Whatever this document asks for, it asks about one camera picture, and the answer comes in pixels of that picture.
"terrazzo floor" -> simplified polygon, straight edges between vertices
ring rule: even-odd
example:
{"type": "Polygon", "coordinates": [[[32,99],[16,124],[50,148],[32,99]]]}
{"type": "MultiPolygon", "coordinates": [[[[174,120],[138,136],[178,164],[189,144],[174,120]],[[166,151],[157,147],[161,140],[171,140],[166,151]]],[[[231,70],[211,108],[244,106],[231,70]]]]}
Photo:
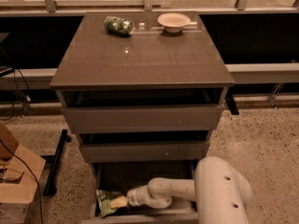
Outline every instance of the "terrazzo floor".
{"type": "MultiPolygon", "coordinates": [[[[207,155],[225,159],[250,182],[249,223],[298,223],[299,96],[278,97],[278,109],[264,100],[236,98],[240,115],[223,111],[207,155]]],[[[33,105],[25,118],[18,112],[17,117],[1,122],[37,154],[54,154],[62,129],[68,129],[60,104],[33,105]]],[[[76,137],[70,135],[72,141],[65,143],[56,178],[57,193],[42,197],[45,224],[79,224],[90,216],[95,178],[79,153],[76,137]]],[[[40,179],[42,191],[48,174],[45,169],[40,179]]],[[[26,224],[40,223],[36,200],[26,224]]]]}

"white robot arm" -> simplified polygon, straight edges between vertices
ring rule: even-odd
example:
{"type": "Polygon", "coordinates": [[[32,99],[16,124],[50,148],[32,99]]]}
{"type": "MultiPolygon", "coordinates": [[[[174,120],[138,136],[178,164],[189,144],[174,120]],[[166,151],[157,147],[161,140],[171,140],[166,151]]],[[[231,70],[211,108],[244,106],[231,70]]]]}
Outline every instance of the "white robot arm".
{"type": "Polygon", "coordinates": [[[195,180],[158,177],[127,193],[131,206],[146,204],[152,208],[166,208],[172,196],[196,202],[201,224],[249,224],[243,205],[252,198],[251,186],[222,159],[207,157],[199,161],[195,180]]]}

